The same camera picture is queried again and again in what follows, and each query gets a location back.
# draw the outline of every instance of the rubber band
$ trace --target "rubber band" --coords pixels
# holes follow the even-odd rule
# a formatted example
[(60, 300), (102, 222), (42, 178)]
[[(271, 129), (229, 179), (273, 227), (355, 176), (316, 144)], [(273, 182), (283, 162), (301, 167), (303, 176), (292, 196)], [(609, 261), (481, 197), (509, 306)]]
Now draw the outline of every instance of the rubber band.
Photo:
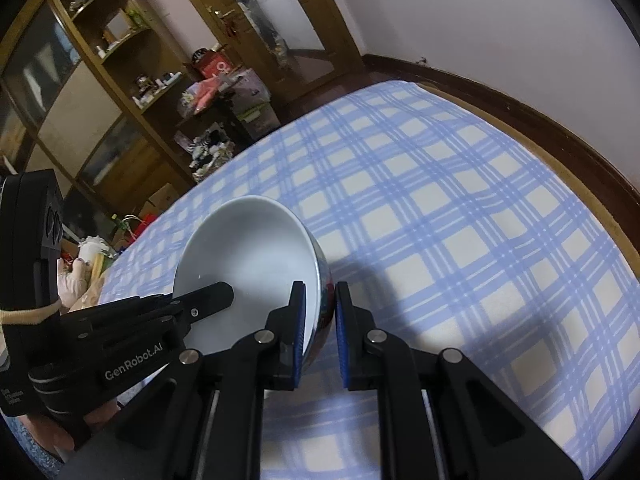
[(60, 310), (60, 298), (55, 303), (31, 310), (0, 310), (0, 325), (37, 325)]

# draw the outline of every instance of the bowl rim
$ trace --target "bowl rim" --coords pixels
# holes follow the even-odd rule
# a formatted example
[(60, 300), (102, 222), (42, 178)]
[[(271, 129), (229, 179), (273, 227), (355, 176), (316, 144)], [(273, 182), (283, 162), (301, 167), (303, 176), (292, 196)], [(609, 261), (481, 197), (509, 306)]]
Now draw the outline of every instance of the bowl rim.
[(314, 288), (316, 290), (316, 304), (314, 305), (314, 320), (313, 320), (313, 325), (311, 327), (311, 334), (309, 336), (309, 342), (306, 345), (306, 348), (303, 351), (303, 362), (306, 361), (306, 358), (308, 357), (308, 353), (310, 348), (312, 347), (313, 341), (316, 337), (316, 332), (318, 331), (318, 320), (320, 318), (320, 308), (322, 305), (322, 290), (321, 290), (321, 283), (320, 283), (320, 279), (321, 279), (321, 275), (320, 275), (320, 265), (318, 263), (318, 258), (321, 255), (318, 255), (318, 253), (316, 252), (316, 248), (314, 247), (314, 244), (312, 242), (312, 234), (308, 231), (308, 229), (305, 227), (305, 225), (302, 223), (302, 221), (300, 220), (300, 218), (298, 218), (293, 211), (291, 211), (288, 207), (286, 207), (285, 205), (281, 204), (280, 202), (278, 202), (277, 200), (274, 200), (273, 198), (269, 198), (267, 196), (262, 196), (262, 195), (242, 195), (242, 196), (238, 196), (235, 198), (232, 198), (230, 200), (227, 200), (226, 202), (222, 203), (220, 206), (218, 206), (217, 208), (215, 208), (211, 213), (209, 213), (207, 215), (207, 217), (202, 221), (202, 223), (196, 228), (196, 230), (191, 233), (191, 236), (189, 237), (189, 240), (187, 240), (187, 243), (184, 246), (184, 250), (182, 251), (182, 254), (180, 255), (180, 260), (178, 261), (177, 266), (175, 267), (175, 274), (174, 274), (174, 290), (175, 290), (175, 284), (177, 283), (177, 278), (178, 278), (178, 270), (180, 269), (180, 264), (182, 263), (182, 261), (184, 260), (184, 255), (187, 253), (188, 249), (190, 248), (191, 244), (194, 244), (195, 241), (195, 237), (198, 234), (198, 232), (204, 228), (204, 225), (207, 223), (207, 221), (209, 221), (210, 218), (212, 218), (213, 215), (215, 215), (216, 213), (218, 213), (221, 209), (223, 208), (227, 208), (230, 206), (234, 206), (236, 204), (238, 204), (239, 202), (265, 202), (271, 206), (275, 206), (276, 208), (280, 209), (282, 212), (284, 212), (289, 218), (291, 218), (294, 222), (294, 224), (296, 225), (296, 227), (298, 228), (298, 230), (302, 233), (304, 239), (305, 239), (305, 243), (307, 245), (307, 248), (309, 249), (310, 253), (313, 255), (313, 260), (314, 260), (314, 269), (316, 270), (316, 278), (315, 278), (315, 283), (314, 283)]

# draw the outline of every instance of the checkered tablecloth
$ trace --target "checkered tablecloth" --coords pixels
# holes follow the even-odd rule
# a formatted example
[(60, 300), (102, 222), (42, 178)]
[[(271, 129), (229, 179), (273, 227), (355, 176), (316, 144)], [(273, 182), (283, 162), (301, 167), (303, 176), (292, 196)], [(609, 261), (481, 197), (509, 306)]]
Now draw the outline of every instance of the checkered tablecloth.
[[(586, 478), (638, 412), (638, 281), (568, 187), (472, 113), (393, 81), (307, 114), (175, 203), (101, 301), (170, 292), (194, 229), (245, 194), (293, 210), (381, 328), (461, 348)], [(376, 400), (342, 389), (334, 336), (268, 397), (262, 449), (263, 478), (379, 478)]]

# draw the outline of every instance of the silver bolt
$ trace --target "silver bolt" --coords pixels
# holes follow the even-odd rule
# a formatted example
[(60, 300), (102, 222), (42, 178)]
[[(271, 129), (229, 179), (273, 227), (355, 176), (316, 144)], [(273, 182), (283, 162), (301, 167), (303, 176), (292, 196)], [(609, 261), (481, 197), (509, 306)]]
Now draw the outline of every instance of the silver bolt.
[(198, 354), (198, 352), (195, 350), (192, 350), (191, 348), (183, 350), (182, 352), (180, 352), (180, 355), (178, 356), (178, 359), (180, 359), (180, 362), (183, 365), (194, 364), (194, 362), (196, 362), (199, 358), (200, 358), (200, 355)]
[(462, 352), (460, 352), (460, 350), (456, 350), (455, 348), (447, 348), (442, 353), (442, 357), (447, 363), (456, 364), (462, 361)]
[(267, 344), (275, 339), (275, 334), (271, 330), (258, 330), (254, 337), (258, 343)]
[(367, 332), (367, 339), (372, 343), (383, 343), (386, 341), (386, 332), (379, 328), (369, 330), (369, 332)]

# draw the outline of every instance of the bowl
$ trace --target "bowl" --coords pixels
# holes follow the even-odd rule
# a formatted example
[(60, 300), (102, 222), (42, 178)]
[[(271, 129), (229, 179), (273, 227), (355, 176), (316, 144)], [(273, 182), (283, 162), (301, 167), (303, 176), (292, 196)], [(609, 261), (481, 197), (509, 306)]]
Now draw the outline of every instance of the bowl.
[(187, 242), (178, 263), (174, 296), (227, 282), (231, 306), (194, 323), (184, 339), (203, 354), (231, 348), (261, 330), (269, 312), (289, 303), (295, 280), (306, 285), (303, 359), (318, 354), (334, 314), (334, 286), (318, 242), (279, 202), (242, 196), (212, 212)]

